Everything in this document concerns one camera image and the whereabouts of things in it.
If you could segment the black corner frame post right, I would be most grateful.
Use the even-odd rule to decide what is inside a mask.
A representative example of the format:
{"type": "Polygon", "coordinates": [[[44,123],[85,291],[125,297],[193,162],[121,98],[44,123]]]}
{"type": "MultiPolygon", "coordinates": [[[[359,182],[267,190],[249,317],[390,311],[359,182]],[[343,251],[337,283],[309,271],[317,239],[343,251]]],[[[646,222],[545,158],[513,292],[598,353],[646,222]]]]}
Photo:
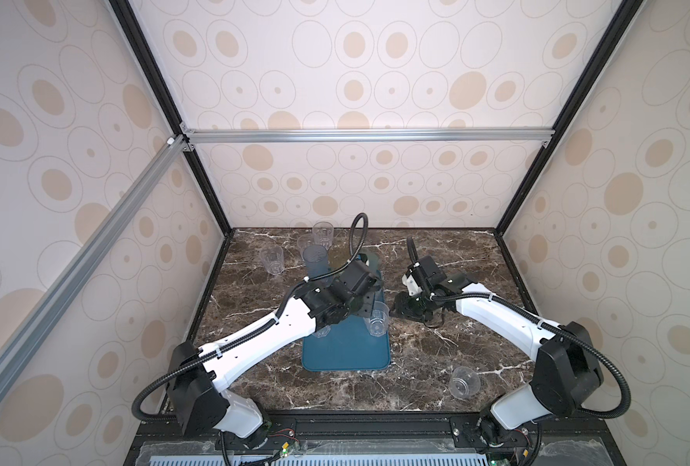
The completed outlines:
{"type": "Polygon", "coordinates": [[[574,121],[586,98],[590,95],[599,77],[601,77],[605,66],[611,60],[615,50],[625,37],[631,23],[643,5],[644,1],[642,0],[626,0],[622,1],[615,11],[611,22],[605,29],[603,36],[601,36],[601,40],[597,42],[593,54],[573,87],[572,93],[570,93],[561,113],[555,120],[552,126],[554,132],[551,139],[542,145],[533,159],[530,169],[525,174],[518,190],[516,190],[504,215],[500,219],[500,223],[496,228],[496,236],[499,239],[504,238],[511,223],[517,217],[531,189],[537,183],[556,147],[562,142],[568,128],[574,121]]]}

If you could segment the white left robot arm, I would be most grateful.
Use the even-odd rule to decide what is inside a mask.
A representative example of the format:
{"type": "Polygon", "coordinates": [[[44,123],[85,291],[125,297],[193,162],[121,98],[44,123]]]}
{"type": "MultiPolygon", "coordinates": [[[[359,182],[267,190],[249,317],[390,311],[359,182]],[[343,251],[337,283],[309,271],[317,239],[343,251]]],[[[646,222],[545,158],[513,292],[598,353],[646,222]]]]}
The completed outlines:
{"type": "Polygon", "coordinates": [[[355,259],[325,279],[308,279],[289,293],[283,308],[242,330],[196,348],[177,346],[169,370],[179,374],[166,383],[174,415],[185,436],[213,429],[238,438],[261,433],[267,419],[252,399],[230,391],[230,386],[256,364],[327,326],[335,326],[360,311],[366,297],[376,295],[382,281],[355,259]]]}

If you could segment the silver horizontal back rail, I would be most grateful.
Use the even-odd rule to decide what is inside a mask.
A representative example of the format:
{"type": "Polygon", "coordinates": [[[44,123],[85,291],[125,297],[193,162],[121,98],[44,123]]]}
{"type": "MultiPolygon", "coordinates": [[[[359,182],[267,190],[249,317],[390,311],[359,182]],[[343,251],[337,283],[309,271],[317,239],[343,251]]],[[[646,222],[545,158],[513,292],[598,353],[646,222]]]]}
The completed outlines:
{"type": "Polygon", "coordinates": [[[189,147],[198,144],[328,144],[328,143],[410,143],[410,142],[548,142],[555,134],[551,127],[471,127],[471,128],[386,128],[386,129],[189,129],[170,139],[189,147]]]}

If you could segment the black corner frame post left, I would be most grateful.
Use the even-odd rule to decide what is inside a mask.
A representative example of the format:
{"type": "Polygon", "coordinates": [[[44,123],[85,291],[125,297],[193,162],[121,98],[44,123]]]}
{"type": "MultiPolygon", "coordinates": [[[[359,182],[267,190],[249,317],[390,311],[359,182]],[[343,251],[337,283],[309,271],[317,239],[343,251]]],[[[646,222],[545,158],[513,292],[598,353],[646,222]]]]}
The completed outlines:
{"type": "MultiPolygon", "coordinates": [[[[178,108],[171,95],[164,74],[151,50],[148,40],[140,26],[137,15],[129,1],[110,0],[108,4],[115,14],[127,42],[138,62],[143,77],[146,79],[162,115],[166,119],[171,133],[175,136],[187,137],[189,133],[183,128],[183,118],[180,116],[178,108]]],[[[222,233],[228,236],[233,232],[233,228],[220,204],[219,198],[210,182],[208,173],[205,170],[196,149],[184,151],[185,159],[189,163],[191,171],[199,184],[200,191],[208,203],[211,213],[216,219],[222,233]]]]}

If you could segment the clear short faceted glass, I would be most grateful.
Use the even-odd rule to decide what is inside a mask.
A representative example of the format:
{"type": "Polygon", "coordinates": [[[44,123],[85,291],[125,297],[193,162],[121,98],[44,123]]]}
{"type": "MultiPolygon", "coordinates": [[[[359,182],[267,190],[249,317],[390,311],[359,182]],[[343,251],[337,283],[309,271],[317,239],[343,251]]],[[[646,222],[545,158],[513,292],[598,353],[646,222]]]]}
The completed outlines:
{"type": "Polygon", "coordinates": [[[298,240],[296,240],[296,246],[301,254],[303,254],[309,247],[316,245],[316,240],[311,233],[305,233],[298,237],[298,240]]]}

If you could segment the yellow tall plastic glass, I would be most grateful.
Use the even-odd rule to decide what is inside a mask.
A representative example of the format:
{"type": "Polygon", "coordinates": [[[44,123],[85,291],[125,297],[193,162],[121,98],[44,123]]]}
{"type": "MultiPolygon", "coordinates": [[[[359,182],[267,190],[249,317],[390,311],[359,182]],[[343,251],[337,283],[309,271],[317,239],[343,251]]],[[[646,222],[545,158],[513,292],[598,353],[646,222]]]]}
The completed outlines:
{"type": "Polygon", "coordinates": [[[352,254],[350,254],[347,247],[332,246],[328,251],[328,256],[329,267],[331,267],[331,271],[335,271],[336,269],[345,265],[351,258],[352,254]]]}

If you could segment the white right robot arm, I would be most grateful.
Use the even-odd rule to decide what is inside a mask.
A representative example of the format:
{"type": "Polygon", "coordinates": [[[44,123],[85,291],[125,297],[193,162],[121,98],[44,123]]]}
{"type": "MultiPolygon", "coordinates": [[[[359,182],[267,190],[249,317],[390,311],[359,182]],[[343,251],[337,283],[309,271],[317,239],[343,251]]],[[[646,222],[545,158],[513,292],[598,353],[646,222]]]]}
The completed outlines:
{"type": "Polygon", "coordinates": [[[402,277],[406,291],[393,305],[396,318],[427,322],[438,310],[476,320],[535,363],[531,382],[498,398],[483,415],[486,430],[513,430],[550,415],[570,416],[603,382],[599,361],[580,346],[591,339],[580,324],[559,326],[514,306],[467,275],[447,275],[432,257],[412,258],[402,277]]]}

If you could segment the blue tall plastic glass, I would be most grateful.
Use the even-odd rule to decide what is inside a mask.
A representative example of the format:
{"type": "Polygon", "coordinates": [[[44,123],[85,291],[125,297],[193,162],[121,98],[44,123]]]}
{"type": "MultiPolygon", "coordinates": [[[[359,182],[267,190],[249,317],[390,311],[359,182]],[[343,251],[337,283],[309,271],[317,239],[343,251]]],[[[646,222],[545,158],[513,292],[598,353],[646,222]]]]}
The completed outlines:
{"type": "Polygon", "coordinates": [[[310,245],[302,253],[302,259],[310,281],[329,273],[328,251],[321,245],[310,245]]]}

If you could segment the teal plastic tray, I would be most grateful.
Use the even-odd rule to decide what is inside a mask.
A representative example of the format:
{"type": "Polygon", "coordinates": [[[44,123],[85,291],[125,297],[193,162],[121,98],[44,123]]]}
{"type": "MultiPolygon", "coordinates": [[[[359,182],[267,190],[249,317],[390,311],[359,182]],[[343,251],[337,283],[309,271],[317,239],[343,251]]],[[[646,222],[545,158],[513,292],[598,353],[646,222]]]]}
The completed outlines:
{"type": "MultiPolygon", "coordinates": [[[[375,301],[384,302],[383,291],[378,291],[375,301]]],[[[374,338],[364,318],[349,316],[332,326],[325,338],[304,338],[301,362],[310,372],[384,370],[391,362],[389,336],[374,338]]]]}

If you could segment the green textured plastic glass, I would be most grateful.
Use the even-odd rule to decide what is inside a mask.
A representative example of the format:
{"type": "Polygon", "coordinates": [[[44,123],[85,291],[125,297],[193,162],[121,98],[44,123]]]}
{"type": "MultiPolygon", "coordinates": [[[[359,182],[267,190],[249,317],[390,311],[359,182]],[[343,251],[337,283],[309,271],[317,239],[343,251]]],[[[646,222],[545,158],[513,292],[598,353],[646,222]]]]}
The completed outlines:
{"type": "Polygon", "coordinates": [[[359,258],[361,262],[368,266],[372,273],[379,274],[380,259],[376,254],[373,252],[360,252],[359,258]]]}

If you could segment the silver diagonal left rail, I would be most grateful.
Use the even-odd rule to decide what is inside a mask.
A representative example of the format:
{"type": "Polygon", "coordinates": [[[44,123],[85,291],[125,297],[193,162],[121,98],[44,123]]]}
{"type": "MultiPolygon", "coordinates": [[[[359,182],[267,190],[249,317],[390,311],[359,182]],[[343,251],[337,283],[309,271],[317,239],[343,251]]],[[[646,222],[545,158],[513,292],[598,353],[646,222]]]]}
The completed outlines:
{"type": "Polygon", "coordinates": [[[189,138],[178,134],[162,147],[0,350],[0,403],[188,144],[189,138]]]}

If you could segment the black corner frame post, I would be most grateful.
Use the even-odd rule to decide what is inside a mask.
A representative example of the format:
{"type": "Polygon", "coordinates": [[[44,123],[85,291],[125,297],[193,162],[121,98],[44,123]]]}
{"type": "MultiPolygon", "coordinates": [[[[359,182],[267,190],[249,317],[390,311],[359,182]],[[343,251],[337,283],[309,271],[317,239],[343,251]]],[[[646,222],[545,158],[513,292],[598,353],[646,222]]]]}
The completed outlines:
{"type": "Polygon", "coordinates": [[[573,87],[572,93],[570,93],[561,113],[555,120],[552,126],[554,132],[551,139],[542,145],[533,159],[530,169],[525,174],[518,190],[516,190],[504,215],[500,219],[500,223],[496,228],[496,236],[499,239],[504,238],[511,223],[517,217],[531,189],[537,183],[556,147],[562,142],[568,128],[574,121],[586,98],[590,95],[599,77],[601,77],[605,66],[611,60],[615,50],[625,37],[631,23],[643,5],[644,1],[642,0],[626,0],[622,1],[615,11],[611,22],[605,29],[603,36],[601,36],[601,40],[597,42],[593,54],[573,87]]]}
{"type": "MultiPolygon", "coordinates": [[[[148,40],[140,26],[137,15],[129,1],[110,0],[108,4],[115,14],[127,42],[138,62],[143,77],[146,79],[162,115],[166,119],[171,133],[175,136],[187,137],[189,133],[183,128],[183,118],[180,116],[178,108],[171,95],[164,74],[151,50],[148,40]]],[[[184,151],[185,159],[189,163],[191,171],[199,184],[200,191],[208,203],[211,213],[216,219],[222,233],[228,236],[233,232],[233,228],[220,204],[219,198],[210,182],[208,173],[205,170],[196,149],[184,151]]]]}

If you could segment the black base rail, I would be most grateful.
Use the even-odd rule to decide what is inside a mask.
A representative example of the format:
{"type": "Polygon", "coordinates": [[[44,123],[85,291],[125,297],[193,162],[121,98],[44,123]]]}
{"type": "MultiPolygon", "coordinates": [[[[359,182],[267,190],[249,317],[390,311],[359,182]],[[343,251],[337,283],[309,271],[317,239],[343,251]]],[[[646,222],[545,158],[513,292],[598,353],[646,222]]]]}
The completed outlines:
{"type": "Polygon", "coordinates": [[[265,442],[232,434],[185,438],[177,423],[144,423],[125,464],[622,465],[604,421],[553,417],[511,431],[498,447],[475,432],[476,413],[274,411],[265,442]]]}

